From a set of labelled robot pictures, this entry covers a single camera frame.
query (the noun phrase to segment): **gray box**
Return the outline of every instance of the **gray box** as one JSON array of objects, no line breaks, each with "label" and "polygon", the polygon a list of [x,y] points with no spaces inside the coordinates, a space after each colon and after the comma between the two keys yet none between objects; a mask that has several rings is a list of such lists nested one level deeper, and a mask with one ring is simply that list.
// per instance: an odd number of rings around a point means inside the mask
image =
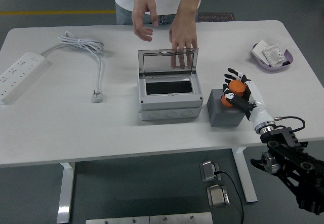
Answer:
[{"label": "gray box", "polygon": [[198,48],[138,51],[141,120],[195,118],[203,107]]},{"label": "gray box", "polygon": [[237,127],[245,116],[235,107],[226,107],[221,102],[222,89],[212,89],[208,102],[209,121],[212,127]]}]

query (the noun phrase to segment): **gray floor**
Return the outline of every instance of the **gray floor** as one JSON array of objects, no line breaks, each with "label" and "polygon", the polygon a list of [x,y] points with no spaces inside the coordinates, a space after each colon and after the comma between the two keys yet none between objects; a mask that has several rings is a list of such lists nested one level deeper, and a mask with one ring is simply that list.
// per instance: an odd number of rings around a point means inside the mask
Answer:
[{"label": "gray floor", "polygon": [[[113,0],[0,0],[0,12],[113,9]],[[324,83],[324,0],[202,0],[199,11],[233,13],[237,21],[281,21]],[[114,14],[0,15],[0,46],[16,27],[114,23]],[[324,160],[322,144],[312,142],[307,152]],[[324,223],[324,214],[299,210],[283,183],[249,164],[250,158],[260,158],[265,150],[264,146],[245,150],[259,200],[244,205],[245,223]],[[203,211],[212,212],[214,223],[240,223],[239,201],[226,176],[222,183],[228,187],[231,205],[208,207],[209,184],[201,181],[199,173],[199,163],[205,160],[217,161],[243,196],[230,150],[80,162],[76,164],[71,223]],[[0,223],[56,223],[62,170],[58,164],[1,168]]]}]

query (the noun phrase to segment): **gray cube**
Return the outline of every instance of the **gray cube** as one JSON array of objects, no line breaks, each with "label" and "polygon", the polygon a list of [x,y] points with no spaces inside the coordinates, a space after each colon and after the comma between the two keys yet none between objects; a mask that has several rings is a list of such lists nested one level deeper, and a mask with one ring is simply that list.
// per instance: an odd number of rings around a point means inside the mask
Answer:
[{"label": "gray cube", "polygon": [[224,106],[221,102],[222,95],[222,89],[212,89],[209,95],[207,108],[211,126],[237,127],[245,114],[235,107]]}]

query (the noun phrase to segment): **white table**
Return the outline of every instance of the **white table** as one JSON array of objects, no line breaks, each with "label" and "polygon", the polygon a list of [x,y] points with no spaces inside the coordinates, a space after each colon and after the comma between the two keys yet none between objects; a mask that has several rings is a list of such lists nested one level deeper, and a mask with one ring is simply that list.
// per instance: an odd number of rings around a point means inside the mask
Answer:
[{"label": "white table", "polygon": [[[200,116],[141,121],[137,102],[137,51],[170,48],[168,28],[154,28],[150,43],[137,38],[131,26],[11,30],[0,51],[0,74],[24,53],[40,54],[58,44],[57,36],[66,30],[80,38],[103,41],[101,92],[105,99],[102,103],[91,102],[97,63],[90,53],[74,48],[52,52],[47,56],[50,65],[28,88],[10,104],[0,106],[0,166],[62,163],[64,171],[70,171],[68,185],[71,185],[74,165],[67,163],[76,161],[222,148],[232,148],[238,153],[234,154],[237,160],[244,161],[243,154],[239,154],[244,147],[261,145],[252,123],[244,118],[236,128],[210,127],[206,106],[211,89],[222,88],[228,67],[245,73],[256,83],[273,117],[298,116],[306,121],[306,128],[297,133],[300,141],[324,139],[324,89],[279,21],[198,23],[196,70],[204,95]],[[278,72],[261,68],[251,55],[255,43],[272,35],[288,38],[287,49],[294,57],[287,69]],[[293,120],[283,124],[300,127],[300,122]],[[249,201],[249,190],[245,191]]]}]

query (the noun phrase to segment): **jeans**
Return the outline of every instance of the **jeans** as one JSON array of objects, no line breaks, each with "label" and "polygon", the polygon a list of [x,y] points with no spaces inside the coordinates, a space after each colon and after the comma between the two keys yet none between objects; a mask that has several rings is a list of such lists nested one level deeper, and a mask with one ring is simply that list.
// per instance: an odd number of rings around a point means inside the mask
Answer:
[{"label": "jeans", "polygon": [[[172,24],[175,16],[175,14],[158,15],[158,24]],[[133,25],[132,11],[125,10],[124,8],[116,4],[116,23],[117,25]],[[150,15],[144,15],[143,24],[152,24]]]}]

